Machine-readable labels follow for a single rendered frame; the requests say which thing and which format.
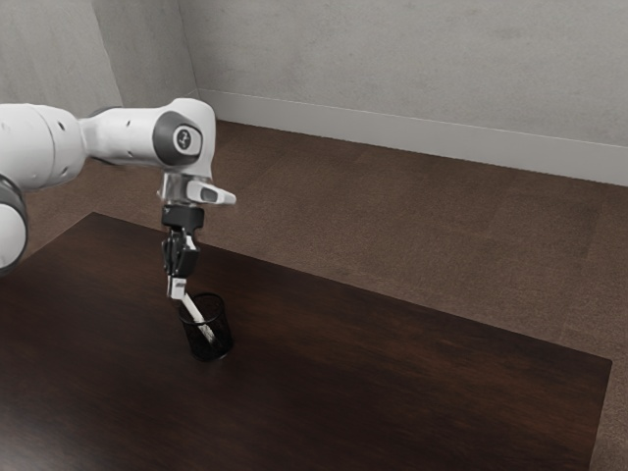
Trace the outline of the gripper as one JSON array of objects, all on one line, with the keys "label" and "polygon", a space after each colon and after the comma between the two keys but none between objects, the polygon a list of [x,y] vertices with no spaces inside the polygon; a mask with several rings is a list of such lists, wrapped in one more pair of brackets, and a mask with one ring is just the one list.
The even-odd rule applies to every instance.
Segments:
[{"label": "gripper", "polygon": [[168,278],[167,294],[183,299],[187,278],[193,273],[200,250],[191,235],[204,225],[204,210],[195,206],[164,205],[161,224],[171,231],[162,241],[164,271]]}]

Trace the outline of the white pen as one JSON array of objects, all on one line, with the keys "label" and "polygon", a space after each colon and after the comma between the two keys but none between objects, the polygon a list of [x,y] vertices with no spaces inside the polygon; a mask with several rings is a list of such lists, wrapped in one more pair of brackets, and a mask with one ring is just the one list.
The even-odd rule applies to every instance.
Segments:
[{"label": "white pen", "polygon": [[183,296],[182,302],[183,307],[190,318],[190,320],[186,322],[186,324],[189,327],[194,328],[210,344],[214,343],[217,340],[215,334],[213,333],[212,329],[207,325],[205,318],[202,316],[200,310],[195,305],[194,301],[188,293]]}]

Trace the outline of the black mesh pen holder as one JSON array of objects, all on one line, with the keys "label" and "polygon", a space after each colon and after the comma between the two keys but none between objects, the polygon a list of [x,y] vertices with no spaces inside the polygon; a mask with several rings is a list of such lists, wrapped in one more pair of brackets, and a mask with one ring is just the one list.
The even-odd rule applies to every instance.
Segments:
[{"label": "black mesh pen holder", "polygon": [[187,294],[179,309],[191,355],[199,361],[226,356],[234,346],[223,298],[212,292]]}]

